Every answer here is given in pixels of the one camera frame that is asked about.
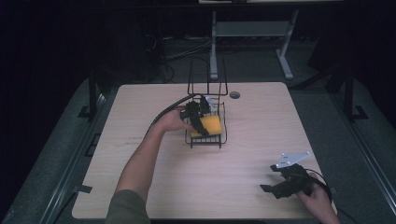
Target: yellow sponge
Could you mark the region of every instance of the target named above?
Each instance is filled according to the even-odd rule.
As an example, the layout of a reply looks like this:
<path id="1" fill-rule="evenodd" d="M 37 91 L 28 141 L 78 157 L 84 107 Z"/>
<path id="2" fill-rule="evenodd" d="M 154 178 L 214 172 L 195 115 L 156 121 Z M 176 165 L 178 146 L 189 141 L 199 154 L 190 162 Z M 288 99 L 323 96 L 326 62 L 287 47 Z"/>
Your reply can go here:
<path id="1" fill-rule="evenodd" d="M 200 118 L 204 128 L 207 129 L 210 135 L 221 134 L 221 124 L 219 115 L 207 116 Z M 191 137 L 200 137 L 198 132 L 191 132 Z"/>

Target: wooden table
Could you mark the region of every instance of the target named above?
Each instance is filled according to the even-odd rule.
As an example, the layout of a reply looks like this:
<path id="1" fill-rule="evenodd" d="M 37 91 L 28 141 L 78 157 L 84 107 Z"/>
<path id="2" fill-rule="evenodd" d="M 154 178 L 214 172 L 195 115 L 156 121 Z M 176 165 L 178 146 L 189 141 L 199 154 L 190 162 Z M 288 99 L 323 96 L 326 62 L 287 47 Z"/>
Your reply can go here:
<path id="1" fill-rule="evenodd" d="M 260 187 L 284 181 L 270 169 L 282 152 L 311 152 L 299 164 L 320 172 L 287 87 L 283 83 L 229 83 L 228 88 L 241 96 L 219 98 L 225 105 L 228 136 L 221 148 L 190 148 L 181 130 L 165 135 L 148 196 L 148 215 L 311 218 L 296 196 L 277 200 Z M 194 90 L 205 92 L 206 84 L 195 84 Z M 78 195 L 72 212 L 75 218 L 106 217 L 121 170 L 150 123 L 186 95 L 187 84 L 120 87 L 83 182 L 92 191 Z"/>

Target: sleeve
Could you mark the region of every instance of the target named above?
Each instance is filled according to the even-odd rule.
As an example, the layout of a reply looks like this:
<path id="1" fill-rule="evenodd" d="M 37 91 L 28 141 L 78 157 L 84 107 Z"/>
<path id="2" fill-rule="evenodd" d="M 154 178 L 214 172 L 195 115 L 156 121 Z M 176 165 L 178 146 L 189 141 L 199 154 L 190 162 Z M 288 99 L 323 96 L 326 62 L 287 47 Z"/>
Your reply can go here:
<path id="1" fill-rule="evenodd" d="M 132 190 L 116 192 L 108 207 L 105 223 L 150 223 L 145 201 Z"/>

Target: wire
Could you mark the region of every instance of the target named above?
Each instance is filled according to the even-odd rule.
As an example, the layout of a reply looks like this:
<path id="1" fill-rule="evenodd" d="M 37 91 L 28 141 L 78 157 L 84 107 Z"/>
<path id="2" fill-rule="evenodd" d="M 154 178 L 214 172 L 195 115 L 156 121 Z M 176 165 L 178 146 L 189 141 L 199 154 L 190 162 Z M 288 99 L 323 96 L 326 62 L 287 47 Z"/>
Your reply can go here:
<path id="1" fill-rule="evenodd" d="M 298 175 L 298 174 L 291 174 L 291 175 L 292 175 L 292 176 L 297 176 L 297 177 L 307 178 L 307 179 L 313 180 L 316 184 L 320 185 L 320 186 L 326 191 L 326 193 L 327 193 L 328 196 L 329 196 L 330 202 L 332 202 L 332 192 L 330 191 L 330 189 L 329 189 L 329 187 L 328 187 L 328 184 L 327 184 L 327 182 L 326 182 L 326 179 L 323 177 L 323 175 L 321 175 L 320 173 L 318 173 L 318 172 L 316 172 L 316 171 L 314 171 L 314 170 L 311 170 L 311 169 L 305 169 L 305 170 L 306 170 L 306 171 L 314 172 L 315 174 L 319 175 L 319 176 L 323 179 L 323 181 L 324 181 L 326 184 L 323 184 L 323 183 L 320 182 L 318 179 L 316 179 L 316 178 L 314 178 L 314 177 L 312 177 L 312 176 L 309 176 L 309 177 L 308 177 L 308 176 Z M 353 216 L 351 216 L 350 214 L 348 214 L 348 213 L 347 213 L 346 211 L 344 211 L 343 209 L 338 208 L 337 206 L 336 206 L 336 209 L 337 209 L 337 211 L 341 212 L 343 215 L 345 215 L 346 217 L 348 217 L 349 219 L 351 219 L 354 223 L 360 224 L 359 221 L 358 221 L 356 218 L 354 218 Z"/>
<path id="2" fill-rule="evenodd" d="M 341 208 L 337 207 L 337 211 L 341 212 L 342 214 L 344 214 L 344 216 L 348 217 L 349 219 L 351 219 L 354 223 L 356 224 L 360 224 L 358 220 L 356 220 L 353 216 L 351 216 L 350 214 L 348 214 L 346 211 L 344 211 Z"/>
<path id="3" fill-rule="evenodd" d="M 175 109 L 178 105 L 180 105 L 181 103 L 190 100 L 192 97 L 197 96 L 197 95 L 201 95 L 199 93 L 193 93 L 190 94 L 186 97 L 184 97 L 183 99 L 178 100 L 177 102 L 175 102 L 172 105 L 169 105 L 168 107 L 165 108 L 165 110 L 163 110 L 160 114 L 157 115 L 157 117 L 155 117 L 155 119 L 151 122 L 151 124 L 148 127 L 148 130 L 146 131 L 145 136 L 148 134 L 149 129 L 151 128 L 152 125 L 154 125 L 163 115 L 165 115 L 166 113 L 168 113 L 169 111 Z"/>

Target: dark background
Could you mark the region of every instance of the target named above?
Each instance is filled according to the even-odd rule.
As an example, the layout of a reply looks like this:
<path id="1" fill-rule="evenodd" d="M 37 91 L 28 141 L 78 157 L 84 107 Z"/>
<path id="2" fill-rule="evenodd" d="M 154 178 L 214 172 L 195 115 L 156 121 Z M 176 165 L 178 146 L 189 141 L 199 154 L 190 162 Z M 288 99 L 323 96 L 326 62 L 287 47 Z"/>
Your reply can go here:
<path id="1" fill-rule="evenodd" d="M 144 34 L 158 36 L 158 28 L 161 35 L 176 38 L 210 34 L 205 26 L 210 12 L 167 11 L 158 25 L 158 13 L 110 10 L 125 2 L 139 3 L 0 1 L 0 218 L 89 73 L 95 73 L 103 92 L 123 83 L 146 83 L 156 77 L 161 48 L 148 53 Z M 301 11 L 293 34 L 301 41 L 321 35 L 310 65 L 321 71 L 346 62 L 396 127 L 394 8 L 380 1 L 346 1 L 312 9 Z"/>

